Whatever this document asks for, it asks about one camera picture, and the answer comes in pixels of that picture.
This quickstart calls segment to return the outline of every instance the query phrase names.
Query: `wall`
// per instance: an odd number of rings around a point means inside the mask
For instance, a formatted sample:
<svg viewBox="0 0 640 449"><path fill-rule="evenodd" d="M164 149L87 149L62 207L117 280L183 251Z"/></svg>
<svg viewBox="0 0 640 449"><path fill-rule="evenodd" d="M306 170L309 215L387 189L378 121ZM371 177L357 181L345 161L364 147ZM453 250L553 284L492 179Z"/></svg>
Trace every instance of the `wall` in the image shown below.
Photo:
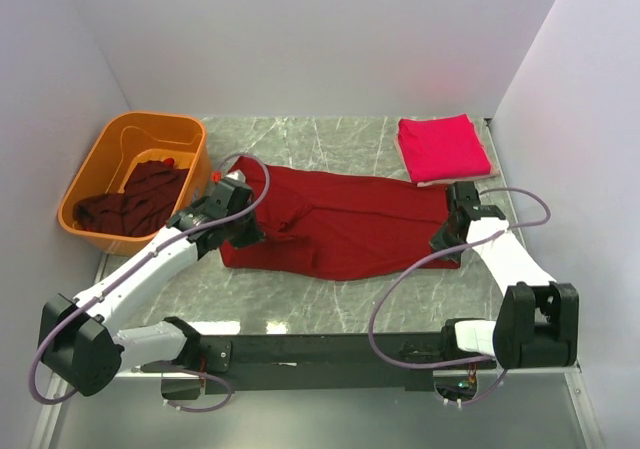
<svg viewBox="0 0 640 449"><path fill-rule="evenodd" d="M554 0L74 0L134 109L492 116Z"/></svg>
<svg viewBox="0 0 640 449"><path fill-rule="evenodd" d="M640 0L557 0L493 122L508 182L554 211L527 240L580 291L579 357L612 448L640 437L639 15Z"/></svg>
<svg viewBox="0 0 640 449"><path fill-rule="evenodd" d="M26 447L40 411L27 368L43 304L97 267L98 252L58 228L58 202L102 125L127 108L70 0L0 0L0 447Z"/></svg>

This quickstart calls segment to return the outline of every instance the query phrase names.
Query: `orange basket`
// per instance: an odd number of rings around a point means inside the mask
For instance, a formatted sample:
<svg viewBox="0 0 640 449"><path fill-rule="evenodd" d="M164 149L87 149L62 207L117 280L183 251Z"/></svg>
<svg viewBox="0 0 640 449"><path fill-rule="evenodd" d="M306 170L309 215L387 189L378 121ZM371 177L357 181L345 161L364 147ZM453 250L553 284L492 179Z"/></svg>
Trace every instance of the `orange basket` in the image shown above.
<svg viewBox="0 0 640 449"><path fill-rule="evenodd" d="M174 212L204 193L211 174L207 133L192 117L129 112L116 117L102 131L58 209L60 225L109 254L132 256L155 234L125 237L82 229L73 219L73 207L82 199L108 192L124 192L139 162L173 158L174 167L189 169Z"/></svg>

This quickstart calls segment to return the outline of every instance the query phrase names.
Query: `red towel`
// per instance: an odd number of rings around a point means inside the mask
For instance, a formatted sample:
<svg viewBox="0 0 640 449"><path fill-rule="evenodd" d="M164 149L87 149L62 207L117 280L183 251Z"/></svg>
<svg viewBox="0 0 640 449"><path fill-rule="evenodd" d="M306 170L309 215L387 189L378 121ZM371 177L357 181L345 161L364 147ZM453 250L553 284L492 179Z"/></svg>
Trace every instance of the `red towel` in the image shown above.
<svg viewBox="0 0 640 449"><path fill-rule="evenodd" d="M400 119L398 145L412 182L491 173L491 162L466 115L432 121Z"/></svg>
<svg viewBox="0 0 640 449"><path fill-rule="evenodd" d="M188 172L161 161L140 163L131 171L124 194L84 199L74 206L73 217L87 231L148 236L171 217Z"/></svg>
<svg viewBox="0 0 640 449"><path fill-rule="evenodd" d="M431 253L447 219L445 186L418 188L380 177L343 176L268 166L271 189L256 209L267 240L243 249L225 243L227 267L288 271L352 280L406 269ZM264 175L251 159L239 169L259 194ZM434 261L431 268L457 268Z"/></svg>

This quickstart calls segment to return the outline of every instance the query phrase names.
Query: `marble tabletop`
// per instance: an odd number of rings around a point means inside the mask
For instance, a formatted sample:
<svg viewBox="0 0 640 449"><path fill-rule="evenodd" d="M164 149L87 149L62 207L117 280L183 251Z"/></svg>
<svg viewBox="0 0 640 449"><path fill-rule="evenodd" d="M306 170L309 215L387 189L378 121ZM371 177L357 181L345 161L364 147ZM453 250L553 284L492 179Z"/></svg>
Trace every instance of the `marble tabletop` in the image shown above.
<svg viewBox="0 0 640 449"><path fill-rule="evenodd" d="M203 122L214 164L230 153L248 151L268 164L407 180L393 145L398 118L206 118ZM485 121L476 119L474 124L499 167ZM502 176L477 183L479 190L504 185ZM483 197L514 220L507 193ZM103 275L124 260L108 256ZM219 254L212 252L170 281L127 327L154 324L175 315L189 322L219 323L221 331L243 334L363 332L375 301L394 277L334 282L282 272L227 269ZM382 308L376 329L439 331L449 318L495 319L501 300L489 271L475 253L467 251L458 270L419 270L408 277Z"/></svg>

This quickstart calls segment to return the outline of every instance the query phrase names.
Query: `folded pink towel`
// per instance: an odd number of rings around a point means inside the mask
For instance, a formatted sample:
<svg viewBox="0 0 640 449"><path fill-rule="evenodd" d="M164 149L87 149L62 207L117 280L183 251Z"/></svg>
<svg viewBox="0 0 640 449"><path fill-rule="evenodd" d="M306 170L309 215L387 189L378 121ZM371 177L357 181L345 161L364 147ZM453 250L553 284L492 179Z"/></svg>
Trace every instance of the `folded pink towel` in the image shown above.
<svg viewBox="0 0 640 449"><path fill-rule="evenodd" d="M412 182L492 173L473 123L464 114L430 121L400 119L398 145Z"/></svg>

